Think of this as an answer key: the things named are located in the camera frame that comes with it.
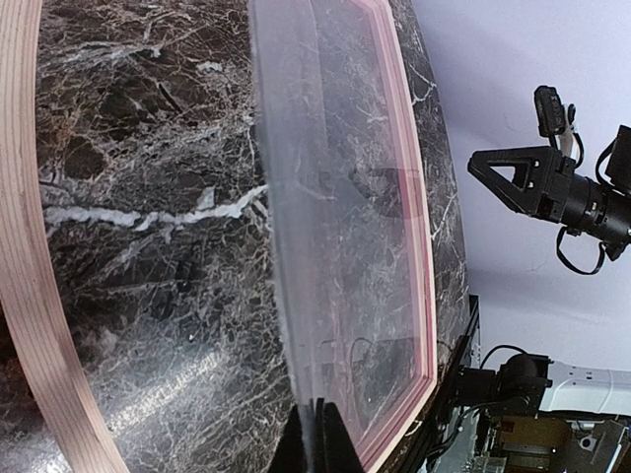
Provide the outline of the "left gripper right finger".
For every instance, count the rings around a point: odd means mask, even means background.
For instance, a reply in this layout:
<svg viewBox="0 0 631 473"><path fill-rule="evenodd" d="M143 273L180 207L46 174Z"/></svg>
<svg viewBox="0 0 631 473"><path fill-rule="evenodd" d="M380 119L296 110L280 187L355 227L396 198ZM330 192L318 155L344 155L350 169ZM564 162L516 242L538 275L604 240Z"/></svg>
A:
<svg viewBox="0 0 631 473"><path fill-rule="evenodd" d="M364 472L337 406L323 398L315 404L315 472Z"/></svg>

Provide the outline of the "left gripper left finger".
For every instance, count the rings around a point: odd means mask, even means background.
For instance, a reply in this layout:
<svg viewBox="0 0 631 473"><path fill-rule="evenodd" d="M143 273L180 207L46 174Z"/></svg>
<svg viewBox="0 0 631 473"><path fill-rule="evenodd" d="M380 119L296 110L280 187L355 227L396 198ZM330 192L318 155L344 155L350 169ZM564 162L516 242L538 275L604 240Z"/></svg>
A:
<svg viewBox="0 0 631 473"><path fill-rule="evenodd" d="M307 473L309 471L306 434L310 432L312 405L294 405L267 468L268 473Z"/></svg>

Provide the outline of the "pink wooden picture frame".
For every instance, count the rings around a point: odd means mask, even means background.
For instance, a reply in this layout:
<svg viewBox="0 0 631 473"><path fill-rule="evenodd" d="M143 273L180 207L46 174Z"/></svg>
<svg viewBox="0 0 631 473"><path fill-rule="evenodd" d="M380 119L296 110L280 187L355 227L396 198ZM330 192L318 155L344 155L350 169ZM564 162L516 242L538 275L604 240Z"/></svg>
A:
<svg viewBox="0 0 631 473"><path fill-rule="evenodd" d="M254 1L1 5L1 468L267 472L301 398L282 308ZM376 472L438 378L408 1L391 10L419 147L430 372L363 438Z"/></svg>

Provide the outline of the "clear acrylic sheet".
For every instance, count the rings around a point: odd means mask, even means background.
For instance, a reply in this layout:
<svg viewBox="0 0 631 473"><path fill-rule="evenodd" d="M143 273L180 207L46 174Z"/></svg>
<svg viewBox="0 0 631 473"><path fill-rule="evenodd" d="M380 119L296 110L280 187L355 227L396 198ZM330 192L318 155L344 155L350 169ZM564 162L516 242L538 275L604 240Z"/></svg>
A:
<svg viewBox="0 0 631 473"><path fill-rule="evenodd" d="M419 147L392 10L250 8L296 387L363 438L400 423L430 372Z"/></svg>

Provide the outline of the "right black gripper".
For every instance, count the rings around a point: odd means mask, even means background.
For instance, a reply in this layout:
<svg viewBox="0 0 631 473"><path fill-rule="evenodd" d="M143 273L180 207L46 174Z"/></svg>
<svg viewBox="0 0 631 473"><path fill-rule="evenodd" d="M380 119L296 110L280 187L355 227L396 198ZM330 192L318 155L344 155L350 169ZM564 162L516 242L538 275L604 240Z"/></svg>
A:
<svg viewBox="0 0 631 473"><path fill-rule="evenodd" d="M621 125L600 154L595 180L575 168L574 160L562 160L559 150L546 146L477 151L467 164L512 211L561 226L559 260L567 259L561 248L565 236L586 234L598 240L600 261L615 261L630 245L630 128Z"/></svg>

